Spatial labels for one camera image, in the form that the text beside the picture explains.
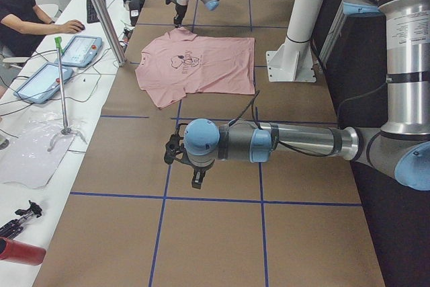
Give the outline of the person's hand on mouse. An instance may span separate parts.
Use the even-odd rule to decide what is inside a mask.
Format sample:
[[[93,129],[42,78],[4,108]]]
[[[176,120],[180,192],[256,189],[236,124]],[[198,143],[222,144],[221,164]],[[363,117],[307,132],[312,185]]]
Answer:
[[[60,25],[60,32],[63,34],[77,34],[79,32],[82,32],[82,31],[79,31],[77,28],[77,26],[79,25],[84,25],[84,24],[76,19],[69,20],[66,23]]]

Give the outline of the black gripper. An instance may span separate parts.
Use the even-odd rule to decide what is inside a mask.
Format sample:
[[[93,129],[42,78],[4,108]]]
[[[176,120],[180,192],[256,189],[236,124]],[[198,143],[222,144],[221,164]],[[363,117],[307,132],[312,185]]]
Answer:
[[[204,180],[205,174],[207,170],[209,170],[208,166],[200,167],[200,166],[193,166],[193,177],[191,186],[194,189],[201,189],[202,187],[202,181]]]
[[[186,6],[185,5],[175,5],[176,14],[173,18],[175,28],[181,27],[181,22],[183,21],[186,15]]]

